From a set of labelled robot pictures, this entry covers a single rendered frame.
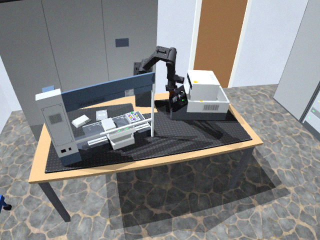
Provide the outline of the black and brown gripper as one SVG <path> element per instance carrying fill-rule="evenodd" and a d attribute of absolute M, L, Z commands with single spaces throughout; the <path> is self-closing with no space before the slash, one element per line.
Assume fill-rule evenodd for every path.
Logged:
<path fill-rule="evenodd" d="M 175 90 L 178 90 L 178 86 L 175 85 L 175 83 L 176 82 L 171 83 L 168 81 L 168 85 L 167 84 L 165 85 L 165 89 L 166 89 L 166 91 L 169 91 L 170 97 L 175 92 Z"/>

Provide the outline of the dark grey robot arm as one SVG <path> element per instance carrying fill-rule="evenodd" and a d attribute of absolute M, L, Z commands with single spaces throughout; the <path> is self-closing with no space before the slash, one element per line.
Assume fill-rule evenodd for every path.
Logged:
<path fill-rule="evenodd" d="M 185 78 L 179 75 L 174 74 L 174 70 L 176 68 L 176 55 L 177 49 L 174 47 L 167 48 L 163 46 L 157 46 L 155 52 L 146 59 L 142 59 L 139 66 L 135 67 L 136 75 L 149 73 L 150 68 L 156 64 L 158 61 L 166 62 L 167 67 L 167 86 L 169 86 L 169 82 L 171 83 L 180 83 L 184 84 Z M 174 77 L 175 76 L 175 77 Z"/>

